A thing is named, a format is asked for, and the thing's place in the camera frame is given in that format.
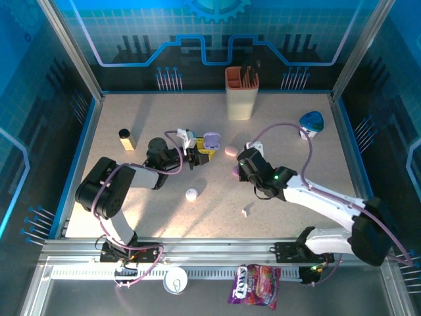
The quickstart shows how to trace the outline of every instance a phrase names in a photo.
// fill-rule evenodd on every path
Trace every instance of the beige table surface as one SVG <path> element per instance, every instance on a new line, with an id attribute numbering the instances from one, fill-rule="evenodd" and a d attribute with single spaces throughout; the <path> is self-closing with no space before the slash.
<path id="1" fill-rule="evenodd" d="M 298 122 L 309 111 L 320 111 L 324 130 L 313 139 L 313 158 L 306 177 L 320 185 L 353 196 L 354 190 L 326 95 L 260 93 L 250 120 L 229 121 L 225 94 L 107 95 L 89 153 L 84 176 L 100 157 L 142 163 L 149 140 L 165 130 L 190 129 L 222 135 L 222 150 L 206 165 L 170 176 L 160 190 L 131 188 L 123 204 L 129 225 L 139 236 L 154 237 L 296 237 L 307 226 L 338 225 L 300 205 L 278 199 L 258 200 L 253 186 L 231 174 L 236 160 L 225 155 L 228 144 L 242 147 L 263 128 L 276 122 Z M 127 128 L 138 140 L 135 151 L 125 151 L 118 131 Z M 264 157 L 273 167 L 283 165 L 300 172 L 309 147 L 290 127 L 274 128 L 261 139 Z M 188 188 L 200 196 L 190 203 Z M 241 213 L 249 208 L 249 216 Z M 97 221 L 76 203 L 67 237 L 102 235 Z"/>

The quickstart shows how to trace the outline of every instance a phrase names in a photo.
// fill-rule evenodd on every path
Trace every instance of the pink eraser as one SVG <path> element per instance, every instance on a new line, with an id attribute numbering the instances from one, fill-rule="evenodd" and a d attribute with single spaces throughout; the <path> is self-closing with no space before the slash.
<path id="1" fill-rule="evenodd" d="M 230 157 L 237 157 L 238 155 L 238 148 L 228 145 L 225 147 L 225 153 Z"/>

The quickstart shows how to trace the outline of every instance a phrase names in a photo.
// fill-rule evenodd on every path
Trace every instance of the aluminum frame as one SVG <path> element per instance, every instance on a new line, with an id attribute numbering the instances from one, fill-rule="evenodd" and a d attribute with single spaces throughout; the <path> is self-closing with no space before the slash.
<path id="1" fill-rule="evenodd" d="M 395 316 L 417 315 L 398 264 L 386 258 L 382 265 L 382 275 Z"/>
<path id="2" fill-rule="evenodd" d="M 115 263 L 100 263 L 101 250 L 94 248 L 96 239 L 71 238 L 46 240 L 41 251 L 36 271 L 26 296 L 21 316 L 40 316 L 47 303 L 52 280 L 112 280 L 116 270 Z M 186 270 L 195 268 L 202 271 L 212 267 L 214 271 L 230 271 L 216 279 L 232 278 L 235 268 L 242 264 L 261 264 L 284 267 L 309 267 L 311 264 L 276 263 L 276 257 L 269 252 L 275 242 L 293 242 L 294 238 L 282 239 L 223 239 L 223 238 L 145 238 L 142 242 L 156 242 L 164 246 L 164 253 L 157 270 L 182 266 Z M 354 255 L 343 255 L 343 267 L 367 267 Z M 145 270 L 148 265 L 138 265 Z M 161 279 L 164 273 L 155 274 L 150 279 Z M 194 275 L 195 279 L 206 280 L 209 275 Z"/>
<path id="3" fill-rule="evenodd" d="M 91 68 L 89 67 L 84 55 L 80 51 L 76 41 L 74 40 L 70 30 L 63 22 L 60 11 L 57 9 L 54 3 L 50 3 L 49 0 L 37 0 L 42 11 L 46 15 L 50 25 L 53 27 L 57 36 L 59 37 L 64 49 L 68 53 L 70 59 L 74 63 L 74 66 L 78 70 L 82 80 L 85 82 L 89 92 L 96 100 L 100 102 L 103 96 L 103 91 L 99 86 L 98 81 L 95 78 Z"/>
<path id="4" fill-rule="evenodd" d="M 338 101 L 341 97 L 394 3 L 395 0 L 379 0 L 332 89 L 334 101 Z"/>

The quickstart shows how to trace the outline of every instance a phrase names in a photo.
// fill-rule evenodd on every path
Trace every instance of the blue wall panel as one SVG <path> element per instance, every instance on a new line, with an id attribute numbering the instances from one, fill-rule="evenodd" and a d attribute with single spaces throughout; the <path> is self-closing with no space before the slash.
<path id="1" fill-rule="evenodd" d="M 36 1 L 0 0 L 0 42 L 0 315 L 19 315 L 91 95 Z"/>
<path id="2" fill-rule="evenodd" d="M 374 195 L 389 204 L 401 239 L 416 251 L 421 251 L 420 13 L 419 1 L 395 2 L 343 94 Z M 364 122 L 367 128 L 358 128 Z"/>
<path id="3" fill-rule="evenodd" d="M 377 1 L 57 3 L 104 90 L 159 90 L 159 67 L 177 67 L 185 89 L 223 89 L 224 69 L 249 56 L 263 61 L 261 88 L 301 73 L 291 90 L 328 90 Z"/>

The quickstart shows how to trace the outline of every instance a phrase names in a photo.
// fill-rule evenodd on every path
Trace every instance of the yellow block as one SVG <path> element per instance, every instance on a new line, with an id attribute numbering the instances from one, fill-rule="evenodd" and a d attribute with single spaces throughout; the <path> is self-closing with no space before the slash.
<path id="1" fill-rule="evenodd" d="M 204 142 L 205 142 L 205 140 L 203 139 L 203 137 L 196 138 L 197 150 L 199 151 L 199 153 L 209 155 L 209 161 L 210 161 L 210 160 L 212 160 L 213 156 L 215 155 L 216 150 L 205 149 L 205 147 L 203 147 Z"/>

